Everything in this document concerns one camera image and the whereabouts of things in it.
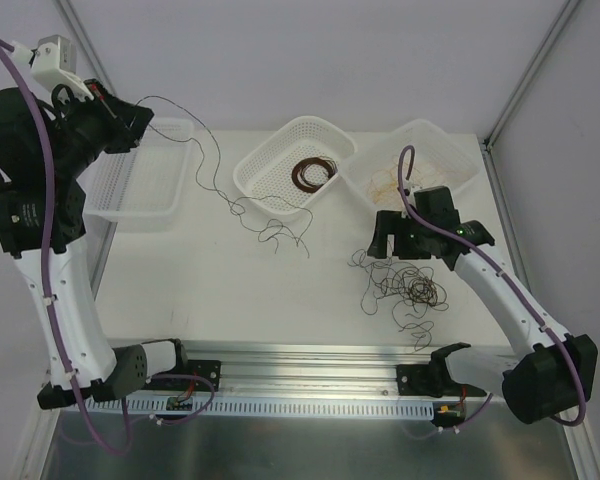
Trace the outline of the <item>white basket left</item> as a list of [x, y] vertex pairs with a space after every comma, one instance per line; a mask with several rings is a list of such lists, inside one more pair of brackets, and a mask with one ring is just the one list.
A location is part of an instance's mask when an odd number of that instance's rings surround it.
[[103, 154], [89, 169], [84, 213], [116, 223], [128, 233], [170, 228], [193, 159], [194, 124], [157, 118], [128, 153]]

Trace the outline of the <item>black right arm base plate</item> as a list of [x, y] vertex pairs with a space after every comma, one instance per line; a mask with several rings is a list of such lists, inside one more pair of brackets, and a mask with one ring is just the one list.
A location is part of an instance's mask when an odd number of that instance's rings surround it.
[[486, 397], [487, 393], [471, 385], [452, 380], [446, 370], [431, 364], [399, 364], [396, 366], [396, 382], [400, 396], [424, 396], [430, 398]]

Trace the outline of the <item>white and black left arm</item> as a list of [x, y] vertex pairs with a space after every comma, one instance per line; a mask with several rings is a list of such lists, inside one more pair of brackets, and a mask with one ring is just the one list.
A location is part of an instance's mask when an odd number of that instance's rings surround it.
[[190, 377], [181, 341], [115, 348], [101, 327], [78, 179], [101, 154], [136, 148], [154, 114], [97, 81], [90, 88], [92, 97], [81, 100], [57, 86], [49, 101], [0, 90], [0, 244], [28, 284], [43, 327], [51, 365], [37, 396], [44, 410], [120, 400], [154, 376], [179, 389]]

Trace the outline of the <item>small connector board right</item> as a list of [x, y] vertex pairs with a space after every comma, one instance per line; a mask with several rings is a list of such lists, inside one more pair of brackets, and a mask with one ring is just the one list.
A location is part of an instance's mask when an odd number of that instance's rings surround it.
[[442, 405], [437, 409], [437, 413], [445, 418], [464, 418], [466, 416], [466, 407], [461, 404]]

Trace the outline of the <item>white basket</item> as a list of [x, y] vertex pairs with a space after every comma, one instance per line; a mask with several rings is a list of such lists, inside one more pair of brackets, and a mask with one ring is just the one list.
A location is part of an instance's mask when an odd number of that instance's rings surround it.
[[361, 148], [339, 167], [356, 212], [372, 219], [379, 210], [404, 208], [398, 179], [457, 195], [482, 167], [450, 134], [425, 119], [412, 120]]
[[128, 233], [170, 228], [193, 159], [194, 124], [157, 118], [128, 153], [103, 154], [89, 169], [84, 213], [116, 223]]
[[316, 116], [286, 123], [234, 168], [241, 194], [270, 217], [306, 213], [334, 185], [340, 164], [357, 151], [343, 130]]

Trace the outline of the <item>brown yellow wire ball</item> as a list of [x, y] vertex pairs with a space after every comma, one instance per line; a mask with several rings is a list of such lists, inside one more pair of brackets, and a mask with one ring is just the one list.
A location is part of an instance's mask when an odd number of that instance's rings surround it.
[[432, 267], [375, 259], [364, 249], [356, 250], [347, 265], [365, 273], [366, 287], [359, 302], [365, 315], [375, 316], [382, 305], [387, 305], [397, 332], [409, 335], [408, 345], [414, 352], [431, 345], [435, 321], [428, 315], [449, 309], [448, 293], [435, 280]]

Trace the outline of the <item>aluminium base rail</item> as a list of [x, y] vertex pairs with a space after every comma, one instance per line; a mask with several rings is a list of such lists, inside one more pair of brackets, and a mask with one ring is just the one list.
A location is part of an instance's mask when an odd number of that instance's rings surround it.
[[297, 393], [309, 397], [400, 396], [399, 364], [431, 364], [457, 383], [486, 393], [501, 393], [503, 374], [516, 366], [503, 347], [464, 342], [430, 346], [414, 352], [407, 346], [285, 345], [250, 342], [186, 341], [190, 359], [220, 360], [222, 391], [256, 394]]

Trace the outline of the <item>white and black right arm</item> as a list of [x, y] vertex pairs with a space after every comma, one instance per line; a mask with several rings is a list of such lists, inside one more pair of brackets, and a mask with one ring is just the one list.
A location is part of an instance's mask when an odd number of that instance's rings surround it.
[[451, 192], [433, 187], [415, 193], [404, 212], [380, 210], [367, 250], [375, 259], [444, 262], [495, 319], [513, 361], [457, 342], [435, 350], [410, 380], [422, 395], [442, 397], [467, 385], [503, 398], [524, 424], [550, 418], [583, 423], [591, 398], [598, 349], [557, 322], [508, 270], [496, 242], [477, 220], [462, 221]]

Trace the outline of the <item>white basket middle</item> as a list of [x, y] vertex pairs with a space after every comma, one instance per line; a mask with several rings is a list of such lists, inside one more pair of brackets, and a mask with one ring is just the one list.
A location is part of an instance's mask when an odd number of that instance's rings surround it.
[[286, 123], [234, 168], [241, 194], [270, 217], [306, 213], [334, 185], [340, 164], [357, 151], [343, 130], [316, 116]]

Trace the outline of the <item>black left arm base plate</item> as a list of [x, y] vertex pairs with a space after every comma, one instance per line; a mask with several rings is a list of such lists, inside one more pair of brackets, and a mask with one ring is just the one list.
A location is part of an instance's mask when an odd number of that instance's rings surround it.
[[222, 362], [220, 360], [202, 360], [202, 359], [189, 359], [184, 366], [183, 374], [187, 375], [187, 378], [181, 380], [181, 389], [187, 390], [191, 384], [194, 385], [194, 392], [210, 392], [210, 388], [204, 382], [200, 380], [192, 380], [191, 376], [198, 376], [206, 379], [212, 384], [215, 391], [219, 390], [222, 373]]

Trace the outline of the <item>white basket right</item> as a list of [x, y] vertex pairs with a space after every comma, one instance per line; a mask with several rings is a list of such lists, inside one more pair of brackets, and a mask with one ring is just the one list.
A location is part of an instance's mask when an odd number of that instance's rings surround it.
[[450, 134], [425, 119], [412, 120], [361, 148], [339, 167], [356, 212], [372, 219], [379, 210], [404, 208], [398, 179], [457, 195], [482, 167]]

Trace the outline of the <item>small green circuit board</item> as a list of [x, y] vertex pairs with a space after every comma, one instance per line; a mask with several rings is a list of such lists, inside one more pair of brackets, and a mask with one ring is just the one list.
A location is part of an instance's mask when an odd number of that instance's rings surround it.
[[169, 397], [166, 402], [168, 411], [191, 411], [195, 403], [194, 397]]

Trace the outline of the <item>aluminium frame post right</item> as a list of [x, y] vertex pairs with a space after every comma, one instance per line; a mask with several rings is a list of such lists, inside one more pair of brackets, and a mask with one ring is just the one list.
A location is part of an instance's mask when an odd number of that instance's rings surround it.
[[582, 0], [567, 0], [562, 3], [495, 123], [485, 137], [484, 146], [487, 152], [493, 150], [508, 124], [513, 120], [526, 95], [530, 92], [534, 81], [541, 73], [542, 68], [553, 53], [568, 25], [572, 22], [577, 11], [583, 4], [584, 1]]

